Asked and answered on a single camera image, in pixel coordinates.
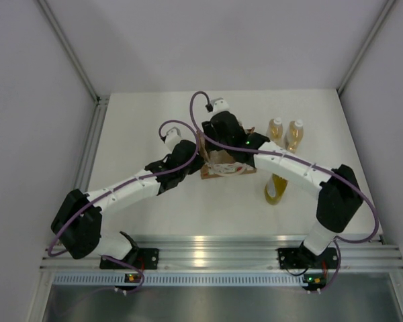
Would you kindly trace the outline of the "burlap watermelon print bag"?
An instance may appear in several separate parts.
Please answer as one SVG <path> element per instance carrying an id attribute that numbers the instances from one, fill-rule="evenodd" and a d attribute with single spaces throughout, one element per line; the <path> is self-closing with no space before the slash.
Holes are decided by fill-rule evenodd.
<path id="1" fill-rule="evenodd" d="M 200 178 L 202 180 L 254 174 L 257 172 L 255 168 L 237 162 L 225 150 L 208 152 L 206 150 L 208 142 L 203 137 L 201 131 L 197 131 L 197 138 L 200 143 L 199 154 L 205 162 L 200 170 Z"/>

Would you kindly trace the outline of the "amber bottle white cap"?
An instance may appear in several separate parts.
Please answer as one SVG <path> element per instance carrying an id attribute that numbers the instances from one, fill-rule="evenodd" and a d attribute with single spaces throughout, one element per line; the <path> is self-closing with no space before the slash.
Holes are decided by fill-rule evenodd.
<path id="1" fill-rule="evenodd" d="M 285 149 L 295 153 L 304 137 L 304 122 L 301 119 L 291 121 L 284 137 Z"/>
<path id="2" fill-rule="evenodd" d="M 278 146 L 283 145 L 283 123 L 280 117 L 276 117 L 269 121 L 267 136 Z"/>

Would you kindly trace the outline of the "yellow bottle red cap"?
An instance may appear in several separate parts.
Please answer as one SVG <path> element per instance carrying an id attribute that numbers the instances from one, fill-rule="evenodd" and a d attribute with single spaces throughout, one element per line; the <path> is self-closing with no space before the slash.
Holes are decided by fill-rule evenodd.
<path id="1" fill-rule="evenodd" d="M 272 174 L 265 185 L 265 200 L 270 205 L 278 204 L 287 188 L 287 184 L 288 181 L 286 181 L 286 179 L 276 174 Z"/>

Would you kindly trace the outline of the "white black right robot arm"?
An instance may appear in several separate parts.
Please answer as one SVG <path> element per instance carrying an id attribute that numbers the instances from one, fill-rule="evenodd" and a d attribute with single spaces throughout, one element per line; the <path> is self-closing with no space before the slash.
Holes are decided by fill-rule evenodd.
<path id="1" fill-rule="evenodd" d="M 317 200 L 315 224 L 301 243 L 298 254 L 306 266 L 322 261 L 324 250 L 345 230 L 363 203 L 352 168 L 342 164 L 323 172 L 268 137 L 245 131 L 228 111 L 204 121 L 202 131 L 213 149 L 226 150 L 237 162 L 276 174 Z"/>

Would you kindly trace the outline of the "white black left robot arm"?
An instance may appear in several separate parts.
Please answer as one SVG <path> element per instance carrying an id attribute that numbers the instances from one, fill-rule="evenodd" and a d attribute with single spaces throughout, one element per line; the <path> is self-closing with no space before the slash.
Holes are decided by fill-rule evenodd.
<path id="1" fill-rule="evenodd" d="M 95 254 L 112 257 L 122 267 L 131 268 L 138 260 L 136 242 L 123 231 L 108 231 L 105 220 L 138 201 L 175 188 L 203 164 L 197 145 L 181 140 L 170 154 L 148 164 L 135 176 L 97 191 L 69 192 L 51 230 L 76 260 Z"/>

